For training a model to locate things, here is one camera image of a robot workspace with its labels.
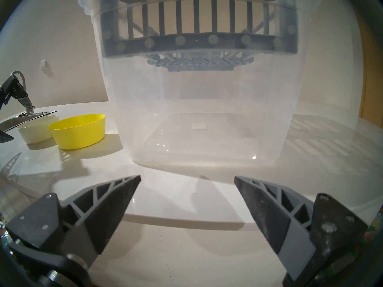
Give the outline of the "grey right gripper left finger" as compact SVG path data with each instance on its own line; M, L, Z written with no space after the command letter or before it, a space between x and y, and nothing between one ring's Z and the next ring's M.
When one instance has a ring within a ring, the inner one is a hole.
M140 175L83 189L64 201L56 193L36 200L6 225L11 238L58 255L100 255L122 221Z

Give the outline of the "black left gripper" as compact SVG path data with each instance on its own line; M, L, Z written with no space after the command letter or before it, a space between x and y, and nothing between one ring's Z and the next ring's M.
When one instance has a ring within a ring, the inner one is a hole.
M11 98L18 100L26 109L26 114L34 114L34 106L26 91L26 80L23 74L19 74L21 83L16 74L11 74L5 83L0 86L0 109L7 105ZM4 131L0 131L0 143L6 143L14 140L14 137Z

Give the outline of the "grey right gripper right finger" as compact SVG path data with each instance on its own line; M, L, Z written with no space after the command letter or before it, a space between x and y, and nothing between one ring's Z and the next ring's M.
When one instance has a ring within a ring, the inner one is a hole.
M286 269L283 283L325 283L355 260L367 224L327 193L235 176L254 222Z

